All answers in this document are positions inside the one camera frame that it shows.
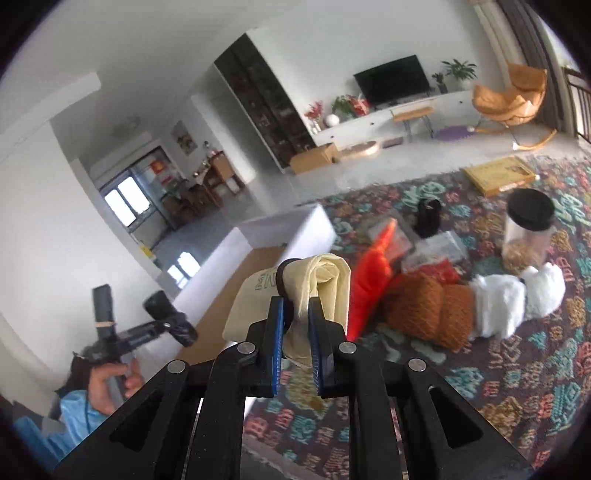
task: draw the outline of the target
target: metal pin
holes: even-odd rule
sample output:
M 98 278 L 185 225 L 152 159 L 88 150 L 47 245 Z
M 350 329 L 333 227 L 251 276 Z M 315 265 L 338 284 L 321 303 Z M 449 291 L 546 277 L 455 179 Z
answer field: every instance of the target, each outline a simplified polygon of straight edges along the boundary
M 179 374 L 185 369 L 185 363 L 182 360 L 173 360 L 166 369 L 172 374 Z
M 238 351 L 240 353 L 244 353 L 245 355 L 248 353 L 253 353 L 255 351 L 255 344 L 250 342 L 242 342 L 238 345 Z
M 357 345 L 352 342 L 343 342 L 339 345 L 339 350 L 343 353 L 355 353 Z
M 414 370 L 415 372 L 422 372 L 427 368 L 427 364 L 420 358 L 409 360 L 408 366 L 410 367 L 410 370 Z

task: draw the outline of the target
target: orange chair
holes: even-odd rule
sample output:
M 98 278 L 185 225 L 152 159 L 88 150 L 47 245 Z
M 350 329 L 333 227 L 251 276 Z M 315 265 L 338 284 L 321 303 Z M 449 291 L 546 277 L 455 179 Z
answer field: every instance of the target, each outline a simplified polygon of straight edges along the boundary
M 474 87 L 472 104 L 482 115 L 476 127 L 469 131 L 480 133 L 500 133 L 480 127 L 483 118 L 499 122 L 509 129 L 513 135 L 513 150 L 534 150 L 543 147 L 556 135 L 556 129 L 536 145 L 520 145 L 511 127 L 526 124 L 533 120 L 540 110 L 546 94 L 548 72 L 525 65 L 508 64 L 509 78 L 512 86 L 505 92 L 499 93 L 482 85 Z

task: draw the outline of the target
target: window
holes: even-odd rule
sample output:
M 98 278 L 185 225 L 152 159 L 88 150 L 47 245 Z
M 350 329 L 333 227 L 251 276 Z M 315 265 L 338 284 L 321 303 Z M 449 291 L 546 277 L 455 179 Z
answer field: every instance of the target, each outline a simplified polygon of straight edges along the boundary
M 117 189 L 123 194 L 125 200 L 137 213 L 143 213 L 150 208 L 150 201 L 139 189 L 138 184 L 132 177 L 127 177 L 119 183 Z
M 177 262 L 189 277 L 194 276 L 201 268 L 201 265 L 197 263 L 197 260 L 187 252 L 181 253 Z
M 189 282 L 187 277 L 183 275 L 183 273 L 178 269 L 176 265 L 172 265 L 168 269 L 168 273 L 171 277 L 173 277 L 176 280 L 179 288 L 183 288 L 187 284 L 187 282 Z
M 138 215 L 150 208 L 150 201 L 133 177 L 127 177 L 105 195 L 105 201 L 125 226 L 131 225 Z
M 188 252 L 183 252 L 177 258 L 177 261 L 167 271 L 177 283 L 179 288 L 183 288 L 189 283 L 189 278 L 195 275 L 201 268 L 201 265 Z
M 135 220 L 135 215 L 131 211 L 131 208 L 125 203 L 123 197 L 117 190 L 111 190 L 105 195 L 105 201 L 111 207 L 111 210 L 115 212 L 115 215 L 121 223 L 125 226 L 131 225 Z

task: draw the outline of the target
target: potted plant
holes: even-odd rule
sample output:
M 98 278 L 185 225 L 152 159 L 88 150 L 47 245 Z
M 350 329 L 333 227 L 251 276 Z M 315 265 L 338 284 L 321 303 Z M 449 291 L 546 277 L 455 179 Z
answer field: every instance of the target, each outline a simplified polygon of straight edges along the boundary
M 357 118 L 350 97 L 351 95 L 339 95 L 332 103 L 333 113 L 343 121 Z
M 453 76 L 463 90 L 469 90 L 472 88 L 471 80 L 476 78 L 476 65 L 466 61 L 459 61 L 453 59 L 453 61 L 442 62 L 446 68 L 446 75 Z
M 443 83 L 443 74 L 441 72 L 434 73 L 431 78 L 437 82 L 437 87 L 441 94 L 447 93 L 447 85 Z

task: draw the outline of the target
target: yellow box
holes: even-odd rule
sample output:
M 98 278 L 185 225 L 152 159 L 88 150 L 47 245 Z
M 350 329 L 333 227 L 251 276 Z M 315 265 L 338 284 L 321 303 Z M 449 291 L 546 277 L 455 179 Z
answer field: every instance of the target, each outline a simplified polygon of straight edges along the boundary
M 321 145 L 294 155 L 290 160 L 290 167 L 296 175 L 305 171 L 330 165 L 338 150 L 334 143 Z
M 476 167 L 463 168 L 462 171 L 485 197 L 529 185 L 537 178 L 534 170 L 515 156 L 500 158 Z

